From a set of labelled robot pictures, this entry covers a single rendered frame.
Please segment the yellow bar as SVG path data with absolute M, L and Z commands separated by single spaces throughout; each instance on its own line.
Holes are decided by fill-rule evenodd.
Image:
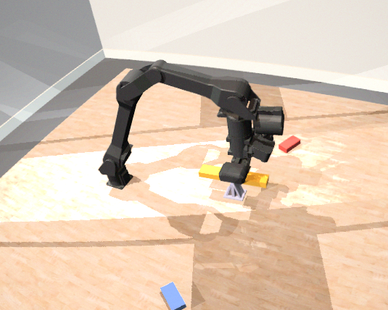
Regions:
M 221 167 L 203 164 L 201 169 L 199 170 L 199 176 L 214 179 L 214 180 L 220 180 L 219 174 L 218 174 L 220 169 Z M 247 174 L 247 178 L 244 184 L 242 185 L 250 185 L 255 187 L 258 186 L 258 187 L 267 188 L 268 181 L 269 181 L 269 175 L 249 172 Z

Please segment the light blue rectangular block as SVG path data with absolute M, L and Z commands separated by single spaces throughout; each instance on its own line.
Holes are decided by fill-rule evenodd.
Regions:
M 187 307 L 173 282 L 161 287 L 160 290 L 162 291 L 162 294 L 168 302 L 171 310 L 181 310 Z

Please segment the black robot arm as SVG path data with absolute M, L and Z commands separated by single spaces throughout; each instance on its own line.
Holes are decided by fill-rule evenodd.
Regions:
M 125 166 L 133 147 L 128 142 L 128 136 L 139 99 L 144 91 L 156 83 L 210 99 L 220 107 L 217 116 L 227 117 L 228 133 L 233 137 L 249 135 L 253 121 L 253 129 L 260 135 L 254 134 L 250 144 L 246 144 L 244 158 L 249 158 L 250 154 L 261 162 L 268 162 L 275 146 L 273 135 L 284 134 L 283 108 L 261 106 L 260 98 L 247 80 L 231 76 L 213 77 L 159 59 L 139 70 L 130 70 L 117 84 L 115 97 L 119 107 L 115 128 L 111 144 L 98 169 L 108 177 L 108 186 L 122 190 L 133 178 Z

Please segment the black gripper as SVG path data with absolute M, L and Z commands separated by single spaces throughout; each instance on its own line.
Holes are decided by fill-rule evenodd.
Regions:
M 244 158 L 244 147 L 250 144 L 253 135 L 259 136 L 255 133 L 255 129 L 252 127 L 252 132 L 242 138 L 233 137 L 230 134 L 226 137 L 226 142 L 229 142 L 230 148 L 228 155 L 233 156 L 231 162 L 225 162 L 219 171 L 220 181 L 235 184 L 244 184 L 247 174 L 251 168 L 250 161 L 252 156 L 248 154 L 249 158 Z

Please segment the red rectangular block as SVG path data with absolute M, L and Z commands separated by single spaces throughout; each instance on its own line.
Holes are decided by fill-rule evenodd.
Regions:
M 300 139 L 292 136 L 278 145 L 278 148 L 287 153 L 300 144 Z

